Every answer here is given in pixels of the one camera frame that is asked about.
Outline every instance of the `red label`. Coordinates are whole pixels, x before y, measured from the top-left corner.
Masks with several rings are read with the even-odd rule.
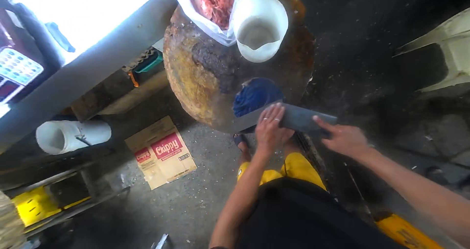
[[[137,162],[139,163],[142,163],[145,160],[150,159],[150,152],[146,147],[142,150],[136,151],[134,155],[135,155],[135,158],[137,159]]]
[[[151,147],[155,152],[156,157],[163,161],[169,158],[170,156],[175,155],[176,152],[179,153],[183,146],[181,145],[181,142],[179,141],[176,132],[173,132],[172,134],[167,135],[165,138],[157,141],[156,143],[153,143]]]

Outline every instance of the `sandal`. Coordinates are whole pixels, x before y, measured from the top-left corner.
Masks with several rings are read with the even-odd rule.
[[[245,142],[246,145],[248,145],[248,141],[246,140],[245,136],[243,134],[234,134],[234,143],[238,148],[238,145],[241,142]]]

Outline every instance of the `raw meat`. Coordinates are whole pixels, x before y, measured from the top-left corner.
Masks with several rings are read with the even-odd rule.
[[[221,29],[228,29],[228,22],[234,0],[191,0],[196,11],[217,24]]]

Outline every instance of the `black shirt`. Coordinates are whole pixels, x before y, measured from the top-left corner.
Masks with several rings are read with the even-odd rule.
[[[279,178],[260,186],[236,248],[403,248],[344,210],[310,182]]]

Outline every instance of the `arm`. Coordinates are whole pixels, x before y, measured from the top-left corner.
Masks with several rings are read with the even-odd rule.
[[[281,141],[283,129],[279,128],[279,121],[284,111],[285,108],[278,103],[261,113],[255,130],[258,148],[219,215],[209,248],[220,246],[231,249],[235,246],[238,227],[255,203],[266,164]]]
[[[436,226],[463,246],[470,247],[470,201],[369,147],[358,127],[332,126],[317,116],[314,120],[332,134],[331,139],[322,140],[328,149],[372,170]]]

